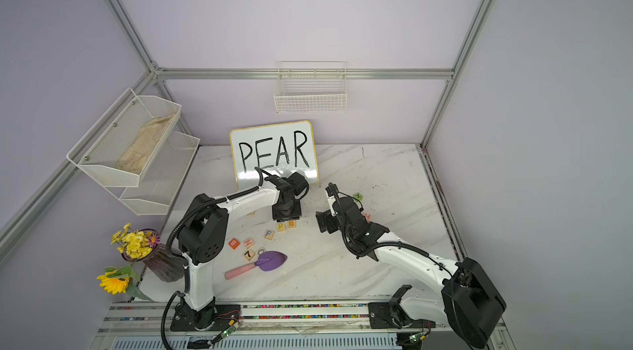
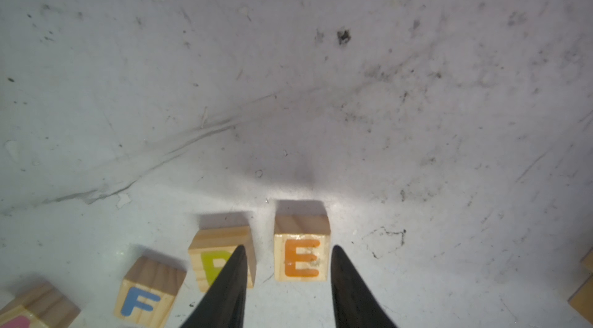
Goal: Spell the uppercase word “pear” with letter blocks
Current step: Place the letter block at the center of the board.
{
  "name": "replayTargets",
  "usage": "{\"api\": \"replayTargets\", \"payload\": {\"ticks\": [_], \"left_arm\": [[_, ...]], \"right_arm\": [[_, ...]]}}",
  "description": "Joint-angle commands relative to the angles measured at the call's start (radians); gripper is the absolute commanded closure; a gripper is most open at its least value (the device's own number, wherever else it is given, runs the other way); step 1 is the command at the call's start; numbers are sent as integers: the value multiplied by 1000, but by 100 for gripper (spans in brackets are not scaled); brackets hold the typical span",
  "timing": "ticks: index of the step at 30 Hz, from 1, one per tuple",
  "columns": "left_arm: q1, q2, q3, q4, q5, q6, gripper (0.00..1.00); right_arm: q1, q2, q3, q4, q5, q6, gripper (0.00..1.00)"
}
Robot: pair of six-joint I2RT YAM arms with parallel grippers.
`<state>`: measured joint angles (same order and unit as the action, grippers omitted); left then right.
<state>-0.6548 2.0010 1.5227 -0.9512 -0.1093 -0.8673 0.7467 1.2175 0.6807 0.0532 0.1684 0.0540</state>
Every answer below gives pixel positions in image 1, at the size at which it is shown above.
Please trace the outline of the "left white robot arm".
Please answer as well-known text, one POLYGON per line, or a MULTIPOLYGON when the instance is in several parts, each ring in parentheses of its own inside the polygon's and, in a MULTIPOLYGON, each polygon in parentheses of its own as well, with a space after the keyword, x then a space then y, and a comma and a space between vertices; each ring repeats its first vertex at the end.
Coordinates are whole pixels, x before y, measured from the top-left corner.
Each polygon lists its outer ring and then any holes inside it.
POLYGON ((216 305, 213 289, 214 260, 227 244, 227 228, 232 218, 241 218, 262 208, 271 208, 278 223, 302 215, 301 200, 309 191, 305 177, 294 172, 288 177, 256 168, 256 186, 222 197, 196 196, 181 221, 164 243, 167 255, 176 258, 184 269, 185 290, 176 292, 171 330, 216 330, 228 317, 241 310, 216 305))

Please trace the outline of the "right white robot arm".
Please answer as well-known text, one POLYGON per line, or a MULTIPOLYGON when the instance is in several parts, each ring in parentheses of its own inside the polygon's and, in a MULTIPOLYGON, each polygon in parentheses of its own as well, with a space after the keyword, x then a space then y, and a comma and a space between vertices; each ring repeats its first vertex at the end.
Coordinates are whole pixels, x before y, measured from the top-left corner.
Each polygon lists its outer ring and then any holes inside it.
POLYGON ((470 348, 484 349, 507 304, 483 267, 474 259, 445 259, 404 241, 387 227, 369 221, 362 203, 326 187, 327 212, 316 213, 322 232, 339 231, 356 259, 369 257, 419 280, 442 297, 439 308, 450 328, 470 348))

